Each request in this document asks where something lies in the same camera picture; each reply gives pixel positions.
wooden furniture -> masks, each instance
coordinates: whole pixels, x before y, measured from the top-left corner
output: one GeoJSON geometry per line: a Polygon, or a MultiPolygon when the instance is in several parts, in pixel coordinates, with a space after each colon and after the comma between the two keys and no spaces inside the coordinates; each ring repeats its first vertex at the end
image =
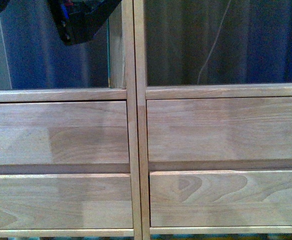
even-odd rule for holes
{"type": "Polygon", "coordinates": [[[0,91],[0,237],[141,239],[132,8],[110,19],[113,88],[0,91]]]}
{"type": "Polygon", "coordinates": [[[292,83],[147,86],[120,8],[113,88],[0,91],[0,237],[292,233],[292,83]]]}
{"type": "Polygon", "coordinates": [[[134,1],[143,238],[292,233],[292,83],[171,86],[205,47],[182,4],[134,1]]]}

wood grain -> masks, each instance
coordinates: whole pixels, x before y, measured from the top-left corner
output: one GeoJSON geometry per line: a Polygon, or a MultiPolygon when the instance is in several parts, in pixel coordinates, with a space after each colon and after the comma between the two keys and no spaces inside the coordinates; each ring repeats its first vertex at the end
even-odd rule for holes
{"type": "Polygon", "coordinates": [[[124,101],[0,104],[0,165],[129,163],[124,101]]]}
{"type": "Polygon", "coordinates": [[[292,97],[149,100],[147,110],[151,162],[292,160],[292,97]]]}
{"type": "Polygon", "coordinates": [[[127,118],[134,239],[142,240],[133,1],[124,0],[121,4],[123,17],[123,43],[126,56],[124,78],[126,79],[127,84],[127,118]]]}
{"type": "Polygon", "coordinates": [[[151,234],[292,234],[292,226],[151,227],[151,234]]]}
{"type": "Polygon", "coordinates": [[[0,230],[132,228],[130,175],[0,175],[0,230]]]}
{"type": "Polygon", "coordinates": [[[149,212],[149,173],[147,149],[147,65],[146,65],[146,37],[145,37],[145,1],[134,0],[134,32],[136,54],[136,86],[138,113],[138,146],[140,167],[140,197],[142,217],[142,238],[150,239],[149,212]]]}
{"type": "Polygon", "coordinates": [[[122,29],[122,4],[109,17],[110,87],[124,87],[125,49],[122,29]]]}
{"type": "Polygon", "coordinates": [[[150,174],[152,227],[292,226],[292,170],[150,174]]]}
{"type": "Polygon", "coordinates": [[[292,83],[210,86],[150,86],[146,99],[206,99],[292,96],[292,83]]]}
{"type": "Polygon", "coordinates": [[[3,90],[0,103],[125,100],[126,90],[109,88],[3,90]]]}
{"type": "Polygon", "coordinates": [[[134,230],[126,229],[41,229],[0,230],[0,237],[133,237],[134,230]]]}

gray curtain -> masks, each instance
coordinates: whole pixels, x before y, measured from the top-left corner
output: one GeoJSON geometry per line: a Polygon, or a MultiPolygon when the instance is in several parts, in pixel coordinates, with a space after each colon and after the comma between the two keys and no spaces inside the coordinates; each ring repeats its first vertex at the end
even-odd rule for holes
{"type": "MultiPolygon", "coordinates": [[[[146,0],[148,84],[197,84],[228,0],[146,0]]],[[[232,0],[199,84],[292,83],[292,0],[232,0]]]]}

curtain fold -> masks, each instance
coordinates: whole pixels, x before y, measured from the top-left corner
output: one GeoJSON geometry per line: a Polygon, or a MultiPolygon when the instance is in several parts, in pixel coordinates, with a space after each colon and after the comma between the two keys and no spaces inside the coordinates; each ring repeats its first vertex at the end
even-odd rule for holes
{"type": "Polygon", "coordinates": [[[292,0],[146,0],[148,84],[292,83],[292,0]]]}
{"type": "Polygon", "coordinates": [[[107,87],[107,28],[65,46],[46,0],[11,0],[0,14],[13,89],[107,87]]]}

vertical wooden post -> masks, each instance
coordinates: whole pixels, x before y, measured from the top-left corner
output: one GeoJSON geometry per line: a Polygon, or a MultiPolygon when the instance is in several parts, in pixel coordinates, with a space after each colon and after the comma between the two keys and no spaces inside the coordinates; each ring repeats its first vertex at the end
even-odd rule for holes
{"type": "Polygon", "coordinates": [[[135,240],[142,240],[133,0],[124,0],[122,2],[122,19],[125,55],[124,79],[127,83],[128,139],[134,237],[135,240]]]}

